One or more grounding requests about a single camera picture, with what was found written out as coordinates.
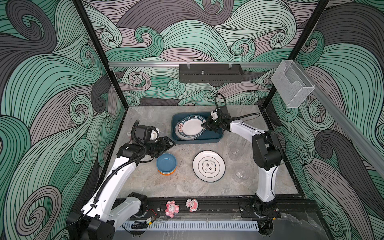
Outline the white plate dark green rim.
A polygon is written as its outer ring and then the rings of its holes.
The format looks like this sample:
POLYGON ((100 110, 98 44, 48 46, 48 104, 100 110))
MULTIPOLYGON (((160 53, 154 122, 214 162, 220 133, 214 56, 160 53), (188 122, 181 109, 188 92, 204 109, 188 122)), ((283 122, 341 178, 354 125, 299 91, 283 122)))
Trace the white plate dark green rim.
POLYGON ((177 122, 175 134, 181 140, 195 140, 206 131, 202 126, 205 122, 206 118, 201 115, 186 116, 177 122))

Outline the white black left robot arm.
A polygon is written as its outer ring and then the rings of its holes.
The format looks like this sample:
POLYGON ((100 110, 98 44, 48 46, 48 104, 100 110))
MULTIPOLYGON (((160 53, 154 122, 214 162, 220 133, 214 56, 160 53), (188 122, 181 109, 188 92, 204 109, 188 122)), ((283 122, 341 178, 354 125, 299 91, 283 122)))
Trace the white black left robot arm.
POLYGON ((161 137, 153 126, 140 125, 136 121, 131 130, 131 139, 122 145, 114 164, 91 199, 80 213, 71 213, 67 218, 67 230, 71 240, 111 240, 116 230, 130 217, 144 214, 147 197, 131 193, 117 207, 114 203, 130 175, 144 158, 160 157, 175 146, 169 137, 161 137))

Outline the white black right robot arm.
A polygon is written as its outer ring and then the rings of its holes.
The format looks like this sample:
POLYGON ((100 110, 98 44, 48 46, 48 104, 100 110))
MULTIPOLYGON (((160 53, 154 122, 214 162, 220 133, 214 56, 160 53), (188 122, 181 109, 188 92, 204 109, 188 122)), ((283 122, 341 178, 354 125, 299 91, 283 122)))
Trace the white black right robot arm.
POLYGON ((252 113, 231 117, 226 107, 216 108, 203 122, 206 130, 234 133, 252 144, 253 159, 259 168, 257 197, 262 203, 270 203, 275 197, 276 171, 284 158, 283 148, 273 130, 261 130, 246 124, 242 118, 259 115, 252 113))

